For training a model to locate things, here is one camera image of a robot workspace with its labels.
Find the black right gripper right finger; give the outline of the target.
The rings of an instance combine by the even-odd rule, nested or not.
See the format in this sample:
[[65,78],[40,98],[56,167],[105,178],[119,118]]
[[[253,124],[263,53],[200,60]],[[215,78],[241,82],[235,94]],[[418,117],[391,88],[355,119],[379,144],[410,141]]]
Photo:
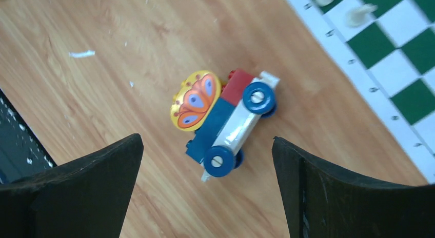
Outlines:
[[272,157],[291,237],[434,237],[434,185],[365,176],[275,137]]

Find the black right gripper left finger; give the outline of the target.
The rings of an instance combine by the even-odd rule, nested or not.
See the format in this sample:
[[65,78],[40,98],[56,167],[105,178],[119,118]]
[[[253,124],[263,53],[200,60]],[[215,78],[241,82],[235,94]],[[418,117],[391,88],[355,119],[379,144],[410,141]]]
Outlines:
[[1,237],[119,237],[143,152],[134,133],[1,185]]

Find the green white chess board mat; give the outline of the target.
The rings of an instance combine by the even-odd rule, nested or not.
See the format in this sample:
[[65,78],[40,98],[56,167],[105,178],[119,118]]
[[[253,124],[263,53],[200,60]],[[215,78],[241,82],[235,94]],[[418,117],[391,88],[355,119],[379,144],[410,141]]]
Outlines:
[[[423,177],[434,183],[434,0],[286,0]],[[359,27],[345,14],[378,9]]]

